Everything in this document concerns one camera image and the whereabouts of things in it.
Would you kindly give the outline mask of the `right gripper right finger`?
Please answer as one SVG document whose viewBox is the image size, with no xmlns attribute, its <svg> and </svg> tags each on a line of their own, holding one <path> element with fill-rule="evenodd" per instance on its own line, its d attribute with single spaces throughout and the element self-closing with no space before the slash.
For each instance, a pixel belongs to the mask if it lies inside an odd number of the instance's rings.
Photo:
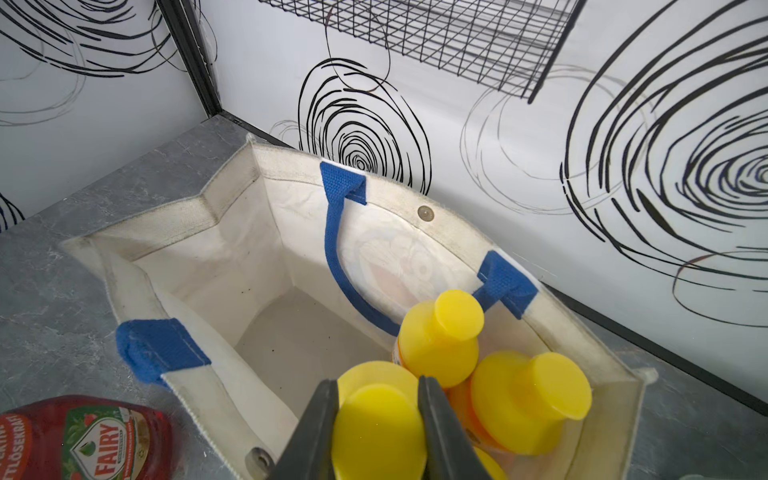
<svg viewBox="0 0 768 480">
<path fill-rule="evenodd" d="M 433 377 L 419 378 L 418 410 L 426 435 L 425 479 L 491 479 L 446 394 Z"/>
</svg>

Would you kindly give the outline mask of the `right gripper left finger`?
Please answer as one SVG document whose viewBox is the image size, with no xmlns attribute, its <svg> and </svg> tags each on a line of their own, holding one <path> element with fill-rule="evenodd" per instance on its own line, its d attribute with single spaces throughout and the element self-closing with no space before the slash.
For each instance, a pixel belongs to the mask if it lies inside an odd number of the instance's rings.
<svg viewBox="0 0 768 480">
<path fill-rule="evenodd" d="M 331 450 L 338 410 L 337 381 L 321 381 L 268 479 L 334 479 Z"/>
</svg>

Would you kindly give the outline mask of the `orange soap bottle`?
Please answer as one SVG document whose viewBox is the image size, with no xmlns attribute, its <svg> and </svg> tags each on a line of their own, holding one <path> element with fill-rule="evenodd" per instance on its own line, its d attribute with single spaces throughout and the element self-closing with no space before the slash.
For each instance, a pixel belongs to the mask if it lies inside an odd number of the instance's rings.
<svg viewBox="0 0 768 480">
<path fill-rule="evenodd" d="M 484 322 L 484 311 L 474 296 L 462 290 L 445 291 L 407 312 L 392 361 L 417 377 L 433 377 L 443 389 L 451 389 L 464 382 L 477 365 Z"/>
<path fill-rule="evenodd" d="M 508 479 L 501 466 L 488 453 L 478 447 L 474 447 L 473 450 L 492 480 Z"/>
<path fill-rule="evenodd" d="M 337 479 L 420 479 L 427 445 L 418 380 L 386 361 L 359 364 L 337 380 L 331 460 Z"/>
<path fill-rule="evenodd" d="M 553 450 L 566 422 L 583 420 L 593 402 L 587 376 L 570 358 L 512 350 L 486 356 L 447 397 L 472 443 L 524 456 Z"/>
</svg>

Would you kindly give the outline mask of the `orange soap bottle front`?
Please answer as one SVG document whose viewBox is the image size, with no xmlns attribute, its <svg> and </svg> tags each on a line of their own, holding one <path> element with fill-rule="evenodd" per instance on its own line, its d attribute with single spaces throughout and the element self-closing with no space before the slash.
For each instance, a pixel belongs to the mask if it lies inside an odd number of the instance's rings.
<svg viewBox="0 0 768 480">
<path fill-rule="evenodd" d="M 486 356 L 447 397 L 472 443 L 524 456 L 553 450 L 566 422 L 583 420 L 593 402 L 587 376 L 570 358 L 512 350 Z"/>
</svg>

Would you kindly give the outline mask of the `white canvas bag blue handles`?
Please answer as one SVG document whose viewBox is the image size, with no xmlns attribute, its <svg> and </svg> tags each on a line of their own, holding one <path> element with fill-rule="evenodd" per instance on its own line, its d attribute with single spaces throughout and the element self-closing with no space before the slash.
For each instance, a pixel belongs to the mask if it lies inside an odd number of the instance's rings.
<svg viewBox="0 0 768 480">
<path fill-rule="evenodd" d="M 511 479 L 622 479 L 645 384 L 523 266 L 395 181 L 249 139 L 193 197 L 66 240 L 105 284 L 124 361 L 168 387 L 238 479 L 263 479 L 317 384 L 386 360 L 447 290 L 486 313 L 480 352 L 556 352 L 592 408 L 548 454 L 492 448 Z"/>
</svg>

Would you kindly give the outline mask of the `red soap bottle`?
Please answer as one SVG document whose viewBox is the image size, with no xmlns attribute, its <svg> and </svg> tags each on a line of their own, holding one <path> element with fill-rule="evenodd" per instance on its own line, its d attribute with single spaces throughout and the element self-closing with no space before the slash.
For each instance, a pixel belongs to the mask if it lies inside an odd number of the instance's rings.
<svg viewBox="0 0 768 480">
<path fill-rule="evenodd" d="M 173 433 L 159 410 L 84 395 L 1 414 L 3 479 L 168 479 Z"/>
</svg>

